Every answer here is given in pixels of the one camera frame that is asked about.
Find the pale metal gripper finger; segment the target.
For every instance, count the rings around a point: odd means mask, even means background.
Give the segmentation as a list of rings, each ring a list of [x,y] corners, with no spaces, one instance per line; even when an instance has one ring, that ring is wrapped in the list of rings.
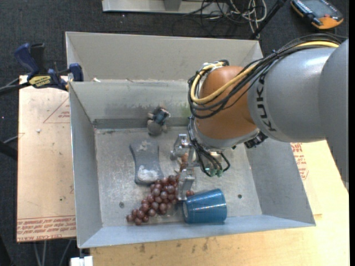
[[[195,181],[195,172],[192,169],[184,169],[179,175],[177,186],[177,199],[186,200],[191,195],[191,188]]]
[[[174,145],[173,150],[170,151],[170,160],[177,160],[190,152],[190,140],[187,134],[179,134]]]

